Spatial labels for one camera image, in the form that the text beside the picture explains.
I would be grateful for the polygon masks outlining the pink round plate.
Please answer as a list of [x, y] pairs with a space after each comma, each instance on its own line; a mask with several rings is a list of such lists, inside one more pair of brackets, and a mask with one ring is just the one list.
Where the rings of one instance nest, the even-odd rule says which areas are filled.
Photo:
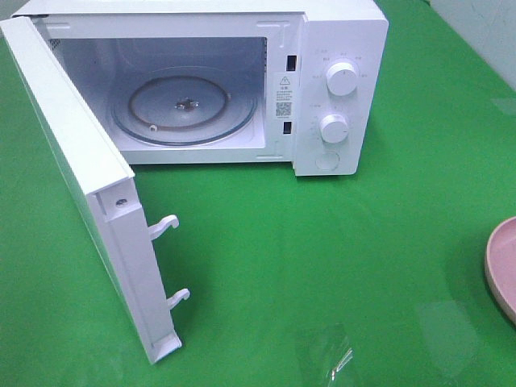
[[485, 276], [497, 304], [515, 324], [515, 217], [491, 233], [485, 251]]

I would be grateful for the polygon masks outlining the white microwave oven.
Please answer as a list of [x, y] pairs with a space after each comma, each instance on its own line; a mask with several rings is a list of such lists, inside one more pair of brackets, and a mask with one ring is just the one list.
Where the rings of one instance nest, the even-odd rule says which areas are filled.
[[[285, 162], [298, 176], [350, 175], [358, 166], [389, 23], [372, 1], [30, 1], [28, 17], [128, 164]], [[341, 60], [358, 85], [338, 97], [327, 69]], [[263, 79], [251, 120], [193, 146], [137, 140], [112, 117], [120, 87], [145, 73], [206, 66]], [[323, 141], [319, 125], [340, 114], [349, 134]], [[322, 171], [324, 152], [339, 165]]]

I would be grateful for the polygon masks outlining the white microwave knob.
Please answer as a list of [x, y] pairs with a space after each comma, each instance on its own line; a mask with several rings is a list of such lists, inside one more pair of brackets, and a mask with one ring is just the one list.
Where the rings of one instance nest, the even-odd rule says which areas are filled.
[[319, 125], [322, 140], [328, 144], [339, 144], [349, 134], [347, 120], [340, 114], [329, 114], [325, 116]]
[[335, 96], [343, 97], [356, 89], [359, 71], [352, 62], [341, 60], [327, 69], [326, 79], [328, 90]]

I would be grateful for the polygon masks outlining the white microwave door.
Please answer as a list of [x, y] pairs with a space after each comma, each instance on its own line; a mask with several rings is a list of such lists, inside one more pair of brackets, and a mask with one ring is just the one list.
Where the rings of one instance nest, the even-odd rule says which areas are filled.
[[164, 291], [152, 242], [179, 225], [148, 225], [135, 174], [28, 17], [1, 30], [52, 153], [150, 363], [181, 347], [171, 315], [189, 298]]

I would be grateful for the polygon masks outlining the white partition panel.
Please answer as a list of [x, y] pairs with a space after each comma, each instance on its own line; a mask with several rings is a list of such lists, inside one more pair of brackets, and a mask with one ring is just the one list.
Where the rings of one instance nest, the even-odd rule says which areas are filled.
[[435, 0], [431, 8], [515, 87], [515, 1]]

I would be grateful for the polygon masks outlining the round white door button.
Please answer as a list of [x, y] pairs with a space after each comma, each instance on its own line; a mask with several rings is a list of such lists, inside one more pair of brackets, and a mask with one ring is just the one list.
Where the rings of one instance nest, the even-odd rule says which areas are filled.
[[315, 164], [322, 171], [331, 171], [339, 165], [339, 154], [336, 152], [324, 152], [316, 156]]

